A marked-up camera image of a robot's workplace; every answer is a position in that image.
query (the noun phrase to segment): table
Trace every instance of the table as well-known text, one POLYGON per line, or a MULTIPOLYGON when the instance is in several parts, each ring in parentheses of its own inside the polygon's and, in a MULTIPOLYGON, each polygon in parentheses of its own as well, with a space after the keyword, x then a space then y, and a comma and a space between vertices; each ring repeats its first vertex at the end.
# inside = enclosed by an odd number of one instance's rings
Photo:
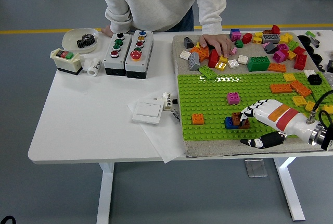
MULTIPOLYGON (((305 33, 293 32, 296 35, 305 33)), ((333 39, 333 31, 321 33, 322 36, 318 39, 323 48, 316 53, 323 56, 323 63, 327 63, 329 39, 333 39)), ((141 127, 132 123, 132 113, 127 104, 161 89, 162 86, 175 86, 171 57, 172 38, 175 34, 186 32, 154 34, 152 58, 144 80, 107 76, 103 69, 96 77, 84 73, 74 76, 56 71, 28 156, 36 164, 99 163, 103 178, 97 223, 108 223, 114 163, 162 160, 141 127)), ((109 38, 100 33, 96 49, 84 57, 102 59, 109 41, 109 38)), ((304 220, 287 166, 297 156, 332 154, 262 154, 198 159, 274 157, 292 217, 294 220, 304 220)), ((182 155, 177 160, 187 158, 182 155)))

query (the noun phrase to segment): control box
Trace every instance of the control box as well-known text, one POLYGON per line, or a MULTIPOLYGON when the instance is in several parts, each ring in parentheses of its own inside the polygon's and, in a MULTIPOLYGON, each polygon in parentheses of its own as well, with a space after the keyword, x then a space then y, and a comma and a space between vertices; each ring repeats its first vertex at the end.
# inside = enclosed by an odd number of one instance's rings
POLYGON ((70 51, 58 48, 51 51, 50 58, 54 60, 60 71, 77 75, 82 70, 79 53, 73 54, 70 51))
POLYGON ((103 59, 106 74, 125 76, 125 60, 129 51, 132 36, 130 34, 113 34, 108 50, 103 59))
POLYGON ((135 31, 125 62, 126 75, 129 78, 145 79, 153 47, 151 31, 135 31))

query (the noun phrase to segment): green baseplate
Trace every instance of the green baseplate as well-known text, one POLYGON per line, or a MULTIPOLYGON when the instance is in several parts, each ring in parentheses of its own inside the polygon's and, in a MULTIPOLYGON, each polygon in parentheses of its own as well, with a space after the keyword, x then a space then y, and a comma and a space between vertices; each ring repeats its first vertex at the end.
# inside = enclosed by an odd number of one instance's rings
MULTIPOLYGON (((325 92, 331 90, 330 85, 321 73, 321 85, 310 85, 305 74, 293 73, 295 78, 312 90, 312 95, 306 101, 316 102, 325 92)), ((239 112, 251 104, 263 99, 276 99, 306 116, 309 112, 305 106, 296 106, 293 96, 297 92, 288 94, 273 94, 271 84, 287 83, 283 73, 254 73, 254 74, 222 74, 213 80, 207 80, 203 75, 178 75, 178 88, 181 107, 181 121, 183 138, 185 141, 237 140, 258 138, 266 133, 275 131, 254 118, 249 118, 250 128, 235 130, 225 128, 225 118, 233 112, 239 112), (229 105, 227 93, 238 92, 240 103, 229 105), (204 125, 193 125, 192 114, 202 113, 204 125)), ((333 105, 333 97, 324 100, 323 105, 333 105)))

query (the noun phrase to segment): white cylinder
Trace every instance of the white cylinder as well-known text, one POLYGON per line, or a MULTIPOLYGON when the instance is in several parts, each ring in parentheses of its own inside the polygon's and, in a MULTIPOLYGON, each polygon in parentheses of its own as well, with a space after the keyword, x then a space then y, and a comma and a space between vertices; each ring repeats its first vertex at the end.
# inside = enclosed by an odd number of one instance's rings
POLYGON ((99 60, 98 58, 94 58, 91 66, 88 68, 88 75, 93 77, 97 76, 101 64, 101 60, 99 60))
POLYGON ((164 100, 163 110, 169 111, 172 109, 172 100, 171 100, 171 94, 164 92, 162 99, 164 100))

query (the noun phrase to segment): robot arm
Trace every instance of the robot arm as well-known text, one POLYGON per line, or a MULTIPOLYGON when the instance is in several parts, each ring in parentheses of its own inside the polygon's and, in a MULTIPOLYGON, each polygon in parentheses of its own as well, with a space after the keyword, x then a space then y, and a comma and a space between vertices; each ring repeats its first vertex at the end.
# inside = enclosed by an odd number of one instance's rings
POLYGON ((282 144, 288 135, 297 135, 311 145, 320 144, 324 150, 332 145, 333 127, 326 130, 317 120, 307 121, 307 117, 297 110, 274 99, 261 100, 241 112, 241 125, 248 117, 277 130, 258 139, 241 140, 246 145, 267 148, 282 144))

